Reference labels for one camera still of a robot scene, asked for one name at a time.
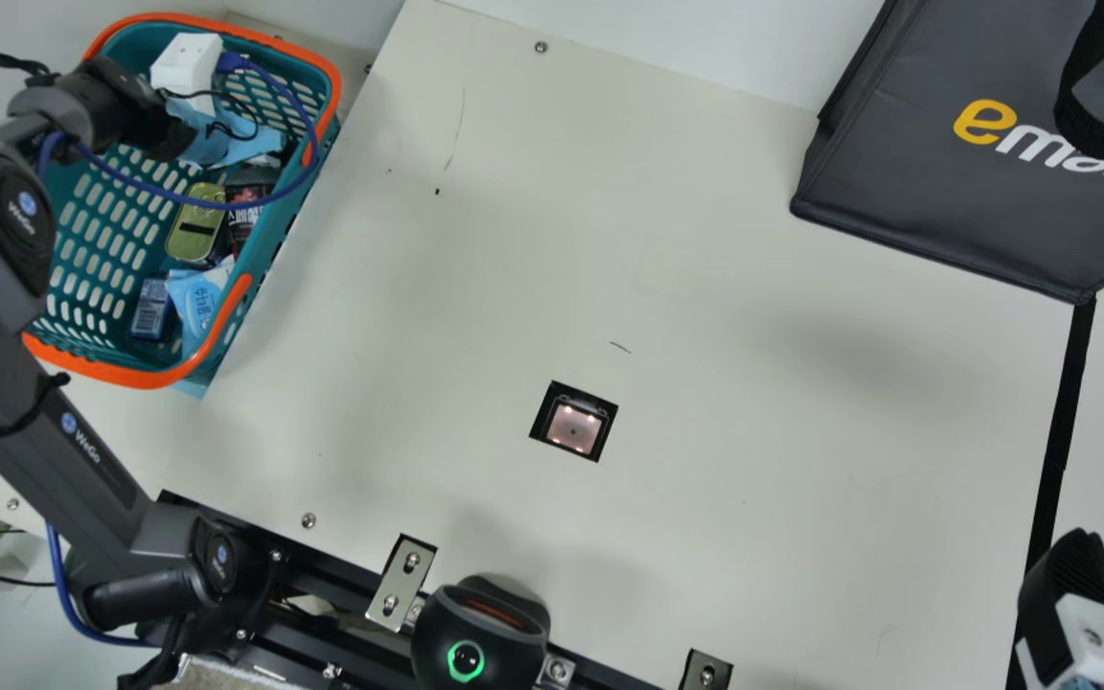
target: bag handle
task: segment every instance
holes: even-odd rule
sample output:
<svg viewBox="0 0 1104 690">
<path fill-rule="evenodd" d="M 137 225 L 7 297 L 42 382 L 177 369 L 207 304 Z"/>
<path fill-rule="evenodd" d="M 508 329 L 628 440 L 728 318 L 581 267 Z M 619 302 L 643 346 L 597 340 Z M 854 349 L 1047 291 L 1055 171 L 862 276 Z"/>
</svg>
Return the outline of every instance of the bag handle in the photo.
<svg viewBox="0 0 1104 690">
<path fill-rule="evenodd" d="M 1055 126 L 1069 144 L 1082 153 L 1104 161 L 1104 121 L 1081 105 L 1076 84 L 1104 61 L 1104 0 L 1095 0 L 1093 13 L 1081 28 L 1076 45 L 1064 65 L 1059 79 L 1059 98 L 1055 100 Z"/>
</svg>

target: orange basket handle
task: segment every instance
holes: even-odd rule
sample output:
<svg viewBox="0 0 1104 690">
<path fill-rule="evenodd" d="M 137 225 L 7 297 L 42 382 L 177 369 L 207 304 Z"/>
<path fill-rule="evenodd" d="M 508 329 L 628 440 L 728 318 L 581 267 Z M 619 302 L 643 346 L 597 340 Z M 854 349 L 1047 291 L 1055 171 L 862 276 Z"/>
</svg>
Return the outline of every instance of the orange basket handle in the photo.
<svg viewBox="0 0 1104 690">
<path fill-rule="evenodd" d="M 328 59 L 322 57 L 319 53 L 306 51 L 306 49 L 299 47 L 299 45 L 290 44 L 285 40 L 275 39 L 273 35 L 251 31 L 248 28 L 230 25 L 229 23 L 214 21 L 214 19 L 195 18 L 192 17 L 192 14 L 181 14 L 178 12 L 150 12 L 146 14 L 135 14 L 135 17 L 131 18 L 119 19 L 119 21 L 106 26 L 105 30 L 96 36 L 96 40 L 92 42 L 91 47 L 87 49 L 87 53 L 84 53 L 84 60 L 89 61 L 89 59 L 96 57 L 100 53 L 100 49 L 105 47 L 105 43 L 108 43 L 109 39 L 113 39 L 113 35 L 118 33 L 121 28 L 135 25 L 135 23 L 141 22 L 170 22 L 178 23 L 179 25 L 205 28 L 205 30 L 214 33 L 226 33 L 227 35 L 235 35 L 237 39 L 251 40 L 251 42 L 266 45 L 277 53 L 291 55 L 293 57 L 297 57 L 298 61 L 307 62 L 308 64 L 318 67 L 323 72 L 326 78 L 330 79 L 330 95 L 326 98 L 323 113 L 321 113 L 318 118 L 318 123 L 315 125 L 315 131 L 318 132 L 318 140 L 320 142 L 326 141 L 326 129 L 330 127 L 331 119 L 335 117 L 335 108 L 338 108 L 338 97 L 340 97 L 340 93 L 342 92 L 342 79 L 338 75 L 338 70 L 335 68 L 335 65 L 332 65 Z M 307 146 L 306 151 L 301 155 L 302 166 L 309 164 L 311 153 L 311 146 Z"/>
<path fill-rule="evenodd" d="M 199 346 L 199 349 L 193 351 L 193 354 L 190 354 L 184 361 L 178 363 L 178 365 L 167 368 L 167 370 L 162 371 L 139 371 L 127 367 L 110 365 L 110 363 L 105 362 L 93 362 L 64 350 L 59 350 L 52 344 L 44 344 L 39 338 L 32 336 L 31 332 L 22 333 L 21 338 L 28 351 L 32 353 L 32 357 L 45 360 L 54 367 L 83 373 L 83 375 L 92 376 L 92 379 L 126 385 L 128 389 L 167 389 L 177 383 L 177 381 L 181 381 L 192 374 L 193 370 L 197 370 L 202 361 L 208 358 L 208 354 L 214 349 L 215 342 L 220 341 L 221 332 L 224 331 L 224 326 L 227 326 L 233 311 L 236 311 L 236 306 L 240 305 L 242 298 L 245 297 L 245 293 L 250 291 L 250 286 L 253 284 L 254 276 L 250 274 L 237 276 L 233 288 L 229 290 L 229 297 L 220 306 L 220 314 L 215 315 L 215 320 L 211 323 L 211 330 L 202 338 L 202 344 Z"/>
</svg>

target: green indicator light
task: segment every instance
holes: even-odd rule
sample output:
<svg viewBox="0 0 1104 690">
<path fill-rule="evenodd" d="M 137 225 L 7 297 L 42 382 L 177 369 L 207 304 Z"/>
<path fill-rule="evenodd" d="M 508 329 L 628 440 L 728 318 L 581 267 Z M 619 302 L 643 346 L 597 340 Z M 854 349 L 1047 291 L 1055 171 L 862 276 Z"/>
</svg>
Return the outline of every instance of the green indicator light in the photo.
<svg viewBox="0 0 1104 690">
<path fill-rule="evenodd" d="M 469 639 L 455 643 L 446 654 L 446 666 L 450 678 L 459 682 L 471 682 L 484 672 L 484 650 Z"/>
</svg>

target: black pole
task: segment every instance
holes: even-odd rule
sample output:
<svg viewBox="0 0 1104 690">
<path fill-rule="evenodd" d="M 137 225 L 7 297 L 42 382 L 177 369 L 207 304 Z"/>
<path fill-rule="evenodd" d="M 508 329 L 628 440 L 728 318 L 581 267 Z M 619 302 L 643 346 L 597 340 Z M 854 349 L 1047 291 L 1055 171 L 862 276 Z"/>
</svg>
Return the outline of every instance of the black pole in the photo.
<svg viewBox="0 0 1104 690">
<path fill-rule="evenodd" d="M 1072 327 L 1064 351 L 1064 370 L 1059 375 L 1059 394 L 1055 414 L 1050 418 L 1047 454 L 1042 458 L 1042 479 L 1038 481 L 1038 506 L 1033 510 L 1033 528 L 1029 530 L 1029 551 L 1025 571 L 1047 555 L 1055 535 L 1055 516 L 1059 513 L 1059 495 L 1064 487 L 1064 469 L 1072 448 L 1072 433 L 1076 429 L 1076 408 L 1081 402 L 1081 381 L 1085 379 L 1087 344 L 1093 332 L 1096 297 L 1072 310 Z M 1016 658 L 1016 641 L 1020 639 L 1020 622 L 1012 634 L 1012 660 L 1008 664 L 1007 690 L 1025 690 L 1025 678 Z"/>
</svg>

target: blue package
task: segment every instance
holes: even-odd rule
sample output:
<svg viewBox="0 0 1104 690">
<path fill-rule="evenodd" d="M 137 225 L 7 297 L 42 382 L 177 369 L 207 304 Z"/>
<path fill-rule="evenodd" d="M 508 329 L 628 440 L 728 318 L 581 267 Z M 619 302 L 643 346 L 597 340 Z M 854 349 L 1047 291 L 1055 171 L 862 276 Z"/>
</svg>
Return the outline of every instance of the blue package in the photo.
<svg viewBox="0 0 1104 690">
<path fill-rule="evenodd" d="M 135 318 L 130 319 L 131 338 L 136 340 L 166 340 L 172 306 L 163 278 L 145 278 L 139 291 L 139 302 L 135 305 Z"/>
<path fill-rule="evenodd" d="M 181 357 L 193 354 L 202 337 L 211 329 L 215 310 L 220 307 L 220 296 L 229 284 L 235 263 L 229 255 L 211 270 L 170 270 L 166 285 L 172 306 L 181 318 Z"/>
</svg>

